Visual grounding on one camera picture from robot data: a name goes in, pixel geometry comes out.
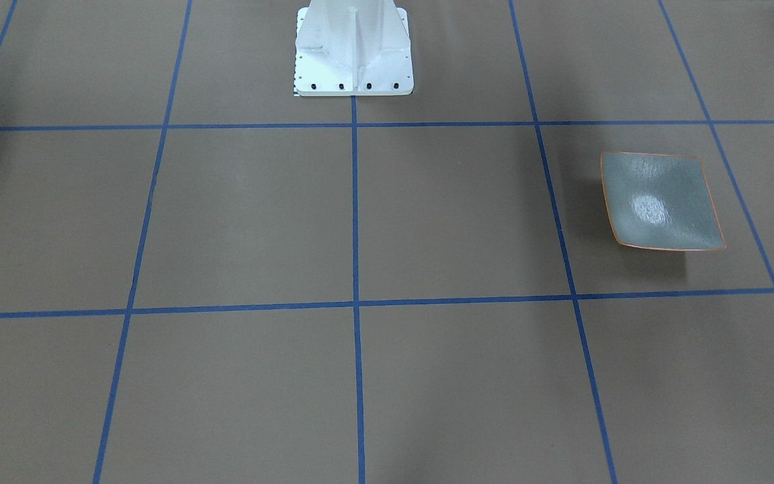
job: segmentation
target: white mounting plate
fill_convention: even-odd
[[[298,33],[308,10],[309,7],[298,10]],[[400,7],[396,10],[409,33],[408,12]],[[410,49],[382,51],[374,62],[361,68],[357,86],[353,85],[351,67],[331,62],[318,52],[296,51],[294,95],[408,95],[414,91]]]

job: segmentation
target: metal object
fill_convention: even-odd
[[[312,0],[298,12],[296,95],[406,95],[408,12],[393,0]]]

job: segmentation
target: floor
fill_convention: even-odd
[[[0,0],[0,483],[774,483],[774,0],[399,5],[414,94],[313,99],[305,0]]]

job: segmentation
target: gray plate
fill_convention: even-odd
[[[725,248],[700,159],[606,151],[601,164],[617,242],[657,251]]]

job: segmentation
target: orange edge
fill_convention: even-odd
[[[611,205],[608,203],[608,187],[605,185],[605,154],[626,154],[626,155],[647,155],[647,156],[659,156],[659,157],[690,157],[691,159],[697,159],[697,162],[701,165],[701,176],[703,177],[703,184],[707,188],[707,196],[709,196],[709,205],[712,206],[713,217],[716,218],[716,228],[719,235],[722,236],[722,246],[713,247],[711,249],[672,249],[669,247],[650,247],[647,245],[635,245],[623,242],[620,239],[620,235],[617,233],[617,227],[614,226],[614,220],[611,218]],[[605,211],[608,213],[608,223],[611,225],[611,232],[614,233],[614,239],[617,240],[617,244],[624,245],[626,247],[633,247],[636,249],[646,249],[649,251],[666,251],[666,252],[716,252],[723,251],[728,248],[727,239],[724,238],[724,232],[722,230],[722,224],[718,220],[718,211],[716,210],[716,202],[712,198],[712,191],[710,183],[707,181],[706,171],[703,169],[703,160],[696,156],[688,155],[669,155],[661,153],[633,153],[633,151],[602,151],[599,156],[599,171],[602,173],[602,197],[605,199]]]

